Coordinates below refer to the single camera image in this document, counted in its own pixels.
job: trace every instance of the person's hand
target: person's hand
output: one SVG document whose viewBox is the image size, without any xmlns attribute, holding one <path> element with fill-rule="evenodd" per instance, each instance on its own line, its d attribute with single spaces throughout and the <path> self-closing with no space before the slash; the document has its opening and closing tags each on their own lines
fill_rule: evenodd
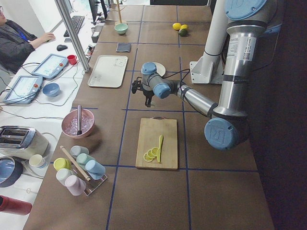
<svg viewBox="0 0 307 230">
<path fill-rule="evenodd" d="M 41 37 L 40 37 L 42 42 L 47 42 L 53 39 L 56 39 L 56 37 L 54 36 L 53 33 L 44 33 Z"/>
</svg>

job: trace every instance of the wooden stick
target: wooden stick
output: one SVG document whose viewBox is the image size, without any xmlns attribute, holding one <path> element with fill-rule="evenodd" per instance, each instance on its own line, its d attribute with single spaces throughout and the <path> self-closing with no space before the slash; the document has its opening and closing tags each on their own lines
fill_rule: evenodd
<svg viewBox="0 0 307 230">
<path fill-rule="evenodd" d="M 65 153 L 65 155 L 69 158 L 69 160 L 73 163 L 73 165 L 76 166 L 76 168 L 79 170 L 79 172 L 82 174 L 82 176 L 84 176 L 84 178 L 87 181 L 89 181 L 91 179 L 90 176 L 86 174 L 86 172 L 83 170 L 83 168 L 81 168 L 80 165 L 75 161 L 75 159 L 70 155 L 70 153 L 67 152 L 65 147 L 60 146 L 59 148 Z"/>
<path fill-rule="evenodd" d="M 119 15 L 119 22 L 122 23 L 122 21 L 121 21 L 121 15 L 120 15 L 120 7 L 119 7 L 119 2 L 118 2 L 118 0 L 116 0 L 116 3 L 117 3 L 118 15 Z"/>
</svg>

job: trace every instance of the white tray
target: white tray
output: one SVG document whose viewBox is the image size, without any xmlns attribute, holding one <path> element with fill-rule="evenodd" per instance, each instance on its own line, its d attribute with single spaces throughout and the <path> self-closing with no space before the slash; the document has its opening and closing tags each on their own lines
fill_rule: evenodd
<svg viewBox="0 0 307 230">
<path fill-rule="evenodd" d="M 87 84 L 90 87 L 118 88 L 127 65 L 127 56 L 100 55 Z"/>
</svg>

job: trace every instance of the blue cup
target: blue cup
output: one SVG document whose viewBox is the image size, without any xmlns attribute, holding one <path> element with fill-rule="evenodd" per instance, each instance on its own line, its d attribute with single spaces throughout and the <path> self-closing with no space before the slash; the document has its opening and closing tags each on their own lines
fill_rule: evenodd
<svg viewBox="0 0 307 230">
<path fill-rule="evenodd" d="M 95 160 L 94 157 L 91 157 L 90 155 L 86 154 L 86 153 L 81 153 L 77 156 L 77 163 L 80 165 L 81 168 L 85 169 L 85 165 L 87 162 L 91 161 L 91 160 Z"/>
<path fill-rule="evenodd" d="M 99 180 L 106 172 L 106 168 L 95 160 L 90 160 L 85 165 L 85 170 L 94 180 Z"/>
</svg>

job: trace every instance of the wooden cutting board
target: wooden cutting board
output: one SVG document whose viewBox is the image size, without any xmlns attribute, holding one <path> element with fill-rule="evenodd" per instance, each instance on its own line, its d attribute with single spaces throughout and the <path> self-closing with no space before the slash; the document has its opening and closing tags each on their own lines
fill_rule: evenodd
<svg viewBox="0 0 307 230">
<path fill-rule="evenodd" d="M 159 147 L 159 136 L 163 135 L 161 162 L 143 159 L 153 147 Z M 177 120 L 142 118 L 136 156 L 137 168 L 178 169 Z"/>
</svg>

